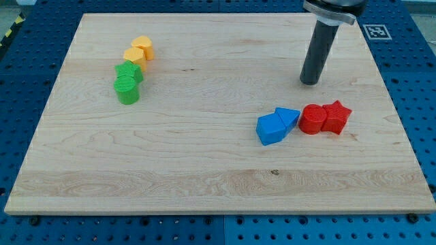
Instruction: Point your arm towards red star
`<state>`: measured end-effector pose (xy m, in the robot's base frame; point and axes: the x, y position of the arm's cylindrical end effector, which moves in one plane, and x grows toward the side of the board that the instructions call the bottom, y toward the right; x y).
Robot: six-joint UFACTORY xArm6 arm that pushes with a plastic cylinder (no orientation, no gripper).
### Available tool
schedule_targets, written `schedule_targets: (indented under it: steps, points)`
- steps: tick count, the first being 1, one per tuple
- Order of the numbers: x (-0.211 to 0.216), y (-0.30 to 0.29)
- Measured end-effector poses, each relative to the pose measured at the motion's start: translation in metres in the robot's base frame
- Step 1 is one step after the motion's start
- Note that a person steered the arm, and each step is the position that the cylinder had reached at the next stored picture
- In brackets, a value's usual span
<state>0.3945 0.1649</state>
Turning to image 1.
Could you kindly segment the robot arm flange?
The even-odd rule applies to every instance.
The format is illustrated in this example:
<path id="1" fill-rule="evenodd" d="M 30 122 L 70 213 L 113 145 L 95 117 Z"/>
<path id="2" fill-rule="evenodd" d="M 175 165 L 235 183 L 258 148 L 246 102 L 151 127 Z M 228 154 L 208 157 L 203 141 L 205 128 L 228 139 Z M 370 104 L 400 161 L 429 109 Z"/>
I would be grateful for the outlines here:
<path id="1" fill-rule="evenodd" d="M 304 10 L 316 15 L 318 21 L 328 26 L 353 25 L 361 16 L 368 0 L 304 0 Z"/>

